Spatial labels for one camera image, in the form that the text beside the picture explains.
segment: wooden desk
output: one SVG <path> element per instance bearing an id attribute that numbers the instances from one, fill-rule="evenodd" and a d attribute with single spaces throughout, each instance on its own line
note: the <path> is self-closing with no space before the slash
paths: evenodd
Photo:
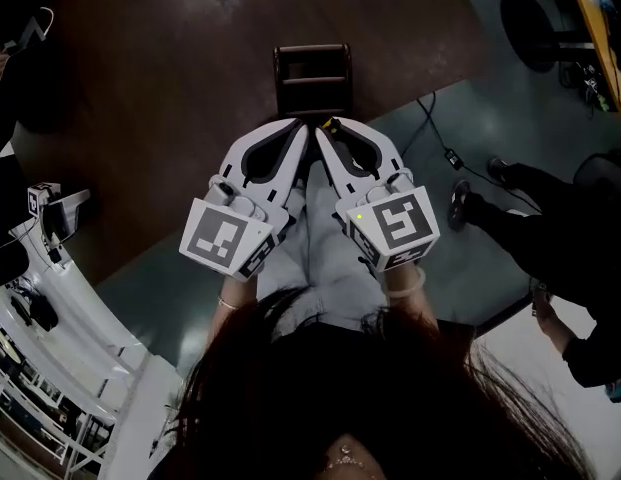
<path id="1" fill-rule="evenodd" d="M 361 120 L 484 59 L 469 0 L 60 0 L 56 11 L 51 92 L 71 115 L 56 133 L 18 129 L 13 145 L 29 182 L 93 190 L 96 216 L 67 243 L 93 284 L 180 229 L 230 144 L 275 115 L 273 47 L 350 43 Z"/>
<path id="2" fill-rule="evenodd" d="M 617 69 L 614 52 L 608 47 L 608 33 L 603 12 L 599 4 L 592 0 L 577 0 L 577 2 L 595 45 L 599 62 L 601 62 L 608 81 L 608 87 L 610 87 L 614 102 L 621 114 L 621 71 Z"/>

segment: necklace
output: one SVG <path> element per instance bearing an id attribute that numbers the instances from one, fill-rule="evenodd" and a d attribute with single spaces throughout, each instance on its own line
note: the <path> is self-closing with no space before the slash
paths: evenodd
<path id="1" fill-rule="evenodd" d="M 368 476 L 371 478 L 371 480 L 377 480 L 375 476 L 370 473 L 370 471 L 368 471 L 368 468 L 363 462 L 356 460 L 350 455 L 350 452 L 352 450 L 350 450 L 350 447 L 348 445 L 344 444 L 343 446 L 341 446 L 340 450 L 341 453 L 343 453 L 343 457 L 335 460 L 334 462 L 330 462 L 323 471 L 334 469 L 335 466 L 356 466 L 368 473 Z"/>

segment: gray floor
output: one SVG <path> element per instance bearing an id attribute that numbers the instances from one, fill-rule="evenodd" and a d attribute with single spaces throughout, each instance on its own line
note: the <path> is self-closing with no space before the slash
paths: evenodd
<path id="1" fill-rule="evenodd" d="M 437 92 L 434 120 L 449 147 L 477 171 L 499 155 L 545 169 L 569 181 L 594 152 L 617 147 L 621 118 L 588 111 L 576 93 L 562 88 L 556 69 L 538 74 L 511 50 L 501 25 L 500 0 L 472 0 L 490 45 L 485 74 Z M 558 22 L 551 0 L 542 2 Z M 430 97 L 423 99 L 429 106 Z M 423 122 L 411 103 L 373 121 L 399 150 Z M 460 234 L 445 225 L 450 190 L 460 173 L 442 156 L 428 127 L 405 156 L 415 181 L 428 189 L 442 237 L 424 260 L 428 294 L 439 318 L 478 324 L 521 298 L 527 277 L 480 230 Z M 473 187 L 504 208 L 525 205 L 486 182 L 463 173 Z M 151 350 L 186 372 L 201 352 L 221 279 L 180 256 L 177 233 L 147 251 L 98 287 L 122 322 Z"/>

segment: gray pants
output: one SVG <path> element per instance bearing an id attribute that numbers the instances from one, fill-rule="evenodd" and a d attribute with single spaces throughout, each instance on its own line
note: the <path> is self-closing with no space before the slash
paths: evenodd
<path id="1" fill-rule="evenodd" d="M 257 297 L 281 288 L 311 289 L 281 319 L 281 334 L 317 314 L 323 322 L 359 330 L 363 317 L 386 305 L 379 282 L 359 261 L 363 253 L 332 217 L 337 199 L 321 162 L 310 168 L 306 189 L 290 194 L 288 211 L 297 222 L 266 259 Z"/>

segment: black shoe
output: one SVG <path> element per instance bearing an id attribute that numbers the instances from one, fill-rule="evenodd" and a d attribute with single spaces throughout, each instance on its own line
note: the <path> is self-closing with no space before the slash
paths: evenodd
<path id="1" fill-rule="evenodd" d="M 448 226 L 455 233 L 460 232 L 466 225 L 465 215 L 463 214 L 463 196 L 470 193 L 470 182 L 461 180 L 452 189 L 452 201 L 448 207 Z"/>
<path id="2" fill-rule="evenodd" d="M 488 160 L 488 175 L 502 187 L 512 188 L 508 187 L 508 183 L 503 177 L 503 170 L 506 167 L 508 167 L 508 164 L 501 160 L 501 158 L 498 156 L 492 157 Z"/>

